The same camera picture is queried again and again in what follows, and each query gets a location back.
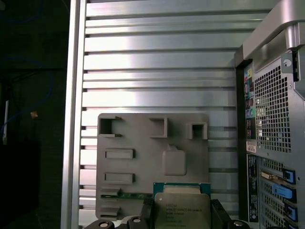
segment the dark background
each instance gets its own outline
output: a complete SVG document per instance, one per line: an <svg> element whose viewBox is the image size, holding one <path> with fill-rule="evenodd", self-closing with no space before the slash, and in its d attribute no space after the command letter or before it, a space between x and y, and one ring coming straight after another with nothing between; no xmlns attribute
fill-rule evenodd
<svg viewBox="0 0 305 229"><path fill-rule="evenodd" d="M70 0L63 1L70 8ZM8 141L39 142L41 159L38 208L6 228L59 229L69 12L62 0L3 2L7 7L5 11L0 11L0 77L20 76L27 73L24 71L26 69L35 73L13 84L15 99L10 99L9 116L32 107L45 98L50 88L50 77L46 69L49 69L53 76L51 96L34 109L38 117L32 119L28 111L9 124ZM27 23L12 23L7 20L10 18L24 21L35 16L41 9L41 14ZM37 66L29 61L38 61L41 64Z"/></svg>

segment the gray plastic bracket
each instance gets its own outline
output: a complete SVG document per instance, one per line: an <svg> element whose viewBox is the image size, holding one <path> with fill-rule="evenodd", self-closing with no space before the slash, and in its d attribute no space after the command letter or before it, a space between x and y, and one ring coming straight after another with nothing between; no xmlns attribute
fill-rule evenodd
<svg viewBox="0 0 305 229"><path fill-rule="evenodd" d="M120 134L114 134L112 132L112 122L115 120L121 120L120 117L99 117L99 132L98 134L103 137L121 137Z"/></svg>
<svg viewBox="0 0 305 229"><path fill-rule="evenodd" d="M202 139L208 139L208 124L207 123L188 123L186 125L186 138L194 139L194 128L196 126L202 126Z"/></svg>
<svg viewBox="0 0 305 229"><path fill-rule="evenodd" d="M162 135L152 135L151 138L167 138L168 133L168 118L166 117L150 117L149 120L156 123L156 125L163 126L163 134Z"/></svg>

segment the blue latch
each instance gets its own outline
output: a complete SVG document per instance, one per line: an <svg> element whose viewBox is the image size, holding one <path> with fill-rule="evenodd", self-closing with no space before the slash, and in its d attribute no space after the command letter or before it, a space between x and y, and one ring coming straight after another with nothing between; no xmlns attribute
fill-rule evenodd
<svg viewBox="0 0 305 229"><path fill-rule="evenodd" d="M288 210L290 211L290 214L288 215L290 219L293 221L296 221L296 212L295 209L288 207Z"/></svg>
<svg viewBox="0 0 305 229"><path fill-rule="evenodd" d="M283 179L289 184L295 185L295 171L282 168L283 170Z"/></svg>
<svg viewBox="0 0 305 229"><path fill-rule="evenodd" d="M289 217L293 222L297 222L298 221L297 208L288 205L288 203L286 203L286 202L284 202L284 205L285 205L284 215Z"/></svg>
<svg viewBox="0 0 305 229"><path fill-rule="evenodd" d="M272 193L284 197L286 199L292 199L293 195L290 189L277 184L274 184L272 186Z"/></svg>

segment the metal handle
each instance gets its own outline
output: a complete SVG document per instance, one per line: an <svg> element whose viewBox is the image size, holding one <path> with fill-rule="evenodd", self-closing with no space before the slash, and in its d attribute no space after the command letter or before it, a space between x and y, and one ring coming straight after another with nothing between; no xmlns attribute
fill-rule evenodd
<svg viewBox="0 0 305 229"><path fill-rule="evenodd" d="M281 0L243 43L244 60L288 26L305 21L304 0Z"/></svg>

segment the metal side panel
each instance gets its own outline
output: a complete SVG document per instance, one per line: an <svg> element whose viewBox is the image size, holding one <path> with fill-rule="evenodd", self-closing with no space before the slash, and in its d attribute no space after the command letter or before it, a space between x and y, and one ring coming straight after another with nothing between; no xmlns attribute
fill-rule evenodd
<svg viewBox="0 0 305 229"><path fill-rule="evenodd" d="M61 229L96 219L100 113L208 114L212 197L237 218L234 52L277 2L71 1Z"/></svg>

